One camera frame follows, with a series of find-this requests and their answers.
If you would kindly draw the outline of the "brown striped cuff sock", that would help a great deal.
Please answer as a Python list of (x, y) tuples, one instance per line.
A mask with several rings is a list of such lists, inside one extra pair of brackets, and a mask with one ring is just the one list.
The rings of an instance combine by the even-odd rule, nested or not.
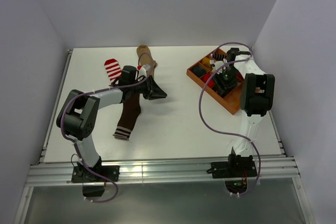
[(128, 140), (140, 113), (140, 95), (133, 94), (123, 103), (121, 117), (113, 134), (114, 138)]

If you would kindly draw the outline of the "tan beige sock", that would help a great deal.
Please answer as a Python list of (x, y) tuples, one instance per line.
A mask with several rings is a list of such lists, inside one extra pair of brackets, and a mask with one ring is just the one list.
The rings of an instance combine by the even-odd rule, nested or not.
[(147, 45), (140, 45), (137, 48), (137, 55), (139, 58), (139, 66), (145, 67), (146, 74), (154, 76), (155, 68), (157, 67), (156, 61), (152, 58), (151, 51)]

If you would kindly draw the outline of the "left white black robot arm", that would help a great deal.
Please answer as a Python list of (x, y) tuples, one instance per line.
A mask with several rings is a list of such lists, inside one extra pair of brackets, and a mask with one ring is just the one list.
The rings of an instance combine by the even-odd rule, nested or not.
[(101, 157), (92, 138), (98, 111), (114, 104), (125, 105), (140, 94), (146, 100), (166, 98), (166, 92), (151, 75), (153, 70), (149, 64), (124, 66), (120, 76), (108, 88), (86, 93), (74, 89), (68, 94), (56, 124), (62, 136), (73, 143), (79, 157), (79, 170), (89, 181), (96, 182), (103, 175)]

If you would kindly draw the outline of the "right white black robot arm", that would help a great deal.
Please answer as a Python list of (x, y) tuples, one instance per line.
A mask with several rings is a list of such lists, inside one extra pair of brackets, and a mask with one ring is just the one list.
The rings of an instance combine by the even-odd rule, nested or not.
[(221, 97), (229, 94), (237, 85), (237, 76), (242, 76), (239, 106), (242, 110), (242, 123), (238, 140), (228, 157), (227, 170), (234, 177), (243, 172), (255, 171), (253, 162), (254, 141), (259, 124), (272, 108), (275, 76), (262, 71), (252, 60), (250, 51), (231, 48), (226, 57), (212, 54), (216, 61), (213, 66), (215, 89)]

